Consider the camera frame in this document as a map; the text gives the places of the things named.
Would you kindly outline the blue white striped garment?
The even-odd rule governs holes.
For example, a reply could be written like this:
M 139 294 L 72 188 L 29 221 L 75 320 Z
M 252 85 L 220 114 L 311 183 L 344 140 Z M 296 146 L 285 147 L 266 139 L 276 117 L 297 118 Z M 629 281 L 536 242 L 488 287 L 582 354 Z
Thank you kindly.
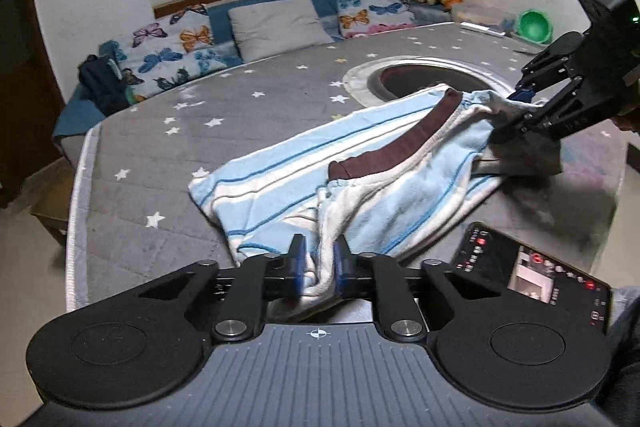
M 304 289 L 277 317 L 335 303 L 333 244 L 405 259 L 454 227 L 508 176 L 553 176 L 559 143 L 529 133 L 489 142 L 497 124 L 532 106 L 491 90 L 439 84 L 357 110 L 232 159 L 191 182 L 198 209 L 224 231 L 236 262 L 306 239 Z

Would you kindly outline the green plastic bowl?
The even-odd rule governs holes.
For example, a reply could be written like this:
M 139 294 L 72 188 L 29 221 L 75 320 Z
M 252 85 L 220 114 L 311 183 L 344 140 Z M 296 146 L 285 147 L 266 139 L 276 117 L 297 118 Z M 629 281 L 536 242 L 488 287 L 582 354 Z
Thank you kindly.
M 547 44 L 553 37 L 553 25 L 544 12 L 529 9 L 518 14 L 515 32 L 526 41 Z

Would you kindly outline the grey star pattern table cover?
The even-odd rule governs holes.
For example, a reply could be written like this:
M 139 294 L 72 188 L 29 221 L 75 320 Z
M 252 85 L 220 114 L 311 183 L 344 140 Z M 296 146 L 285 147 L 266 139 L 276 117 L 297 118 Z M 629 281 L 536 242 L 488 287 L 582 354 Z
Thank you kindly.
M 480 220 L 590 269 L 626 142 L 600 124 L 543 147 L 488 143 L 532 48 L 455 23 L 217 72 L 94 126 L 66 247 L 75 310 L 198 260 L 224 267 L 307 239 L 302 301 L 330 301 L 338 234 L 354 251 L 448 260 Z

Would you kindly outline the smartphone with lit screen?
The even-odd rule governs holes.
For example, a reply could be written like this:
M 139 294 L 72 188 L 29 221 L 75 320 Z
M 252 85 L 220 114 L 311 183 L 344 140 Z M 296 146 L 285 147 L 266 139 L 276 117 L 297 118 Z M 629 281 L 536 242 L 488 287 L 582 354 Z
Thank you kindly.
M 610 285 L 482 222 L 465 230 L 451 264 L 608 330 Z

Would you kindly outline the round induction cooker in table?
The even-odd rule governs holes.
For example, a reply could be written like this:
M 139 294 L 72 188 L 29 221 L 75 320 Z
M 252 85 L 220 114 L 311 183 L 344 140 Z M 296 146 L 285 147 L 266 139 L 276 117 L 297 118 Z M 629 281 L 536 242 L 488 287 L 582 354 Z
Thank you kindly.
M 384 67 L 371 74 L 367 81 L 369 91 L 382 101 L 405 98 L 438 84 L 460 92 L 486 90 L 489 83 L 467 72 L 418 64 L 400 64 Z

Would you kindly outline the right butterfly print pillow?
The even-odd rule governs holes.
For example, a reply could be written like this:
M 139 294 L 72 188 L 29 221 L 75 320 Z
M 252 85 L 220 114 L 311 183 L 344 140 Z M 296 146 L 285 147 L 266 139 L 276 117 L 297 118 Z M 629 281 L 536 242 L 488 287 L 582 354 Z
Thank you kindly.
M 338 28 L 345 39 L 414 26 L 410 0 L 336 0 Z

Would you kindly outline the butterfly print pillow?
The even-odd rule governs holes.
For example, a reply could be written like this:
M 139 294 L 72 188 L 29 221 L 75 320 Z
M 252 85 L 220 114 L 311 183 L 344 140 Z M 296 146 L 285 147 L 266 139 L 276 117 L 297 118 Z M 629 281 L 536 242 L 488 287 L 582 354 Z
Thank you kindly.
M 414 26 L 410 0 L 336 0 L 338 28 L 345 39 Z
M 108 40 L 99 52 L 115 62 L 131 105 L 242 63 L 231 46 L 216 43 L 206 7 L 186 8 Z

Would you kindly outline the small wooden stool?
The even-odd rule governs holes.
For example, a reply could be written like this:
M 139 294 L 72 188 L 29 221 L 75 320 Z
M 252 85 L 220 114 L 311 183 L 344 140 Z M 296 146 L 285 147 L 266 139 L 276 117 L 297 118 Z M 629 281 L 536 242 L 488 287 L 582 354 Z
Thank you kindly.
M 46 187 L 30 213 L 62 248 L 66 246 L 70 200 L 74 188 L 75 171 L 65 167 Z

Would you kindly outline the left butterfly print pillow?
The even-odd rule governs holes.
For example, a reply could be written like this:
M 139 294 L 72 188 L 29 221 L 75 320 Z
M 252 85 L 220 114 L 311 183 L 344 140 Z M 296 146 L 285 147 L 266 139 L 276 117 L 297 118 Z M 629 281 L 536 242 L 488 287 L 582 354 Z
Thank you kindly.
M 231 46 L 216 43 L 206 7 L 186 8 L 108 40 L 99 52 L 115 62 L 131 105 L 242 63 Z

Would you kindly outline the grey plain pillow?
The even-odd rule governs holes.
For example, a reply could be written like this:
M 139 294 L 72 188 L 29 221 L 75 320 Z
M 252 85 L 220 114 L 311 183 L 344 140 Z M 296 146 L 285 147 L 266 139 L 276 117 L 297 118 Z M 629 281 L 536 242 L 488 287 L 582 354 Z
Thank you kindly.
M 278 0 L 238 6 L 228 12 L 244 62 L 334 43 L 311 0 Z

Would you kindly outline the dark backpack on bench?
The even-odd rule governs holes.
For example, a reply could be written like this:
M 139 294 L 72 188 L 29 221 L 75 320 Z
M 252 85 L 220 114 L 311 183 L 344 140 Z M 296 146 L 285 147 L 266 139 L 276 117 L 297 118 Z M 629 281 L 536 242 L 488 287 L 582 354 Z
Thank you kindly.
M 128 84 L 116 75 L 110 58 L 88 55 L 78 66 L 78 80 L 85 95 L 103 115 L 111 116 L 130 106 Z

